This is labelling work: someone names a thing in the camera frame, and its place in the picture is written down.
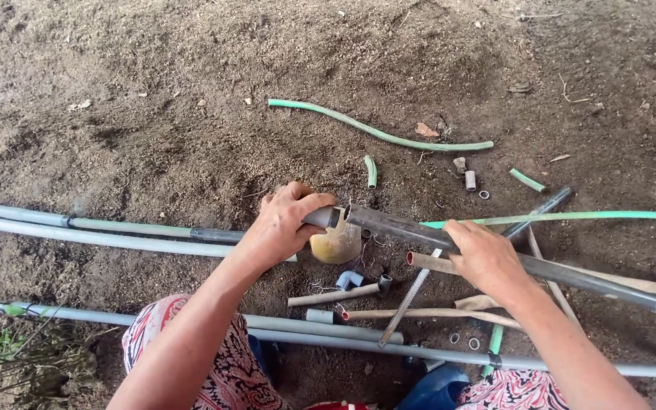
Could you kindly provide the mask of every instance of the dirt ground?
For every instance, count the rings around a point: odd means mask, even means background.
[[[519,82],[531,90],[507,91]],[[454,154],[423,155],[312,112],[269,108],[267,98],[313,102],[423,141],[415,124],[443,118],[452,126],[444,142],[495,142],[466,154],[491,197],[464,190],[448,171]],[[86,99],[90,107],[67,110]],[[378,165],[375,191],[366,188],[366,154]],[[571,156],[549,162],[562,154]],[[572,187],[566,211],[656,210],[656,1],[0,0],[0,204],[244,230],[260,200],[251,194],[302,180],[341,203],[404,218],[480,218],[542,201],[508,175],[513,167]],[[536,225],[547,259],[656,281],[656,221]],[[396,285],[387,299],[345,307],[395,308],[416,273],[404,255],[417,247],[377,239],[346,266],[301,252],[299,263],[262,276],[242,312],[300,318],[304,309],[287,308],[287,297],[306,294],[310,282],[329,286],[353,266]],[[0,233],[0,301],[134,314],[193,292],[218,263]],[[653,314],[566,291],[604,354],[656,363]],[[476,293],[435,274],[414,306],[448,307]],[[462,351],[471,337],[487,349],[489,336],[465,320],[404,320],[399,330]],[[118,338],[98,351],[103,383],[78,390],[69,408],[104,407],[123,379]],[[501,352],[533,349],[506,331]],[[421,376],[401,358],[337,349],[287,346],[274,361],[278,391],[297,408],[336,399],[390,408]],[[631,381],[656,409],[656,378]]]

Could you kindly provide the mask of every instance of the saw blade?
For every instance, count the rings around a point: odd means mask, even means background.
[[[442,255],[442,249],[435,249],[432,252],[432,256],[434,257],[439,257],[440,255]],[[391,334],[396,330],[396,326],[399,325],[402,317],[404,317],[404,313],[406,313],[407,309],[409,309],[409,305],[414,300],[414,297],[419,292],[419,288],[424,283],[424,279],[426,279],[428,275],[429,269],[422,269],[419,271],[419,275],[417,275],[417,278],[414,280],[412,287],[409,289],[409,293],[407,293],[407,295],[404,297],[402,304],[399,305],[396,313],[394,313],[394,317],[391,318],[391,321],[388,323],[388,327],[383,332],[383,335],[381,335],[381,339],[378,341],[379,348],[383,349],[386,346],[388,338],[390,338]]]

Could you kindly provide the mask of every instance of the green hose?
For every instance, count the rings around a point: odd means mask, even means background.
[[[525,185],[528,188],[531,188],[534,191],[543,192],[546,189],[546,187],[544,185],[540,184],[539,182],[535,182],[532,179],[526,177],[525,175],[523,175],[520,171],[516,170],[515,168],[510,170],[510,174],[513,175],[516,180],[522,182],[523,185]]]
[[[378,179],[378,175],[376,171],[376,163],[373,161],[373,158],[371,158],[371,155],[366,155],[364,157],[364,163],[366,163],[366,168],[368,168],[369,171],[369,180],[368,180],[369,190],[375,190],[376,180]]]
[[[493,333],[490,335],[490,353],[498,354],[500,352],[500,342],[503,340],[503,327],[497,323],[493,325]],[[483,367],[482,377],[487,377],[493,371],[493,367],[485,365]]]
[[[376,128],[369,127],[366,124],[360,123],[353,118],[343,115],[339,112],[333,111],[332,109],[324,108],[319,105],[306,103],[302,101],[290,101],[290,100],[276,100],[268,99],[268,105],[271,107],[289,107],[289,108],[303,108],[310,109],[311,111],[320,112],[321,114],[333,117],[336,120],[346,123],[350,126],[359,128],[363,132],[367,132],[378,139],[390,142],[392,144],[403,145],[405,147],[415,148],[417,150],[425,151],[475,151],[475,150],[484,150],[486,148],[492,148],[493,142],[479,142],[477,144],[427,144],[425,142],[416,142],[410,141],[408,139],[399,138],[398,136],[393,136],[387,134],[383,131],[379,131]]]
[[[516,222],[538,222],[542,220],[569,220],[569,219],[611,219],[611,218],[638,218],[656,219],[656,211],[587,211],[587,212],[557,212],[554,214],[530,214],[515,217],[473,219],[475,223],[483,225],[503,225]],[[430,228],[441,229],[445,221],[423,222]]]

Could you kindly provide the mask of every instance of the left hand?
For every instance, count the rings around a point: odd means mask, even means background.
[[[323,228],[303,224],[305,215],[328,205],[335,205],[329,193],[313,193],[302,182],[290,182],[260,203],[260,215],[237,244],[235,253],[267,270],[293,256],[313,235],[325,233]]]

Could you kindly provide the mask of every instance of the hand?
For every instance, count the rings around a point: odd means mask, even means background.
[[[449,256],[457,272],[503,307],[523,297],[524,291],[538,287],[505,237],[471,220],[448,220],[442,230],[450,234],[462,252]]]
[[[303,224],[305,215],[328,205],[335,205],[329,193],[313,193],[301,182],[290,182],[268,195],[260,203],[260,215],[237,244],[235,252],[263,271],[293,256],[313,235],[325,229]]]

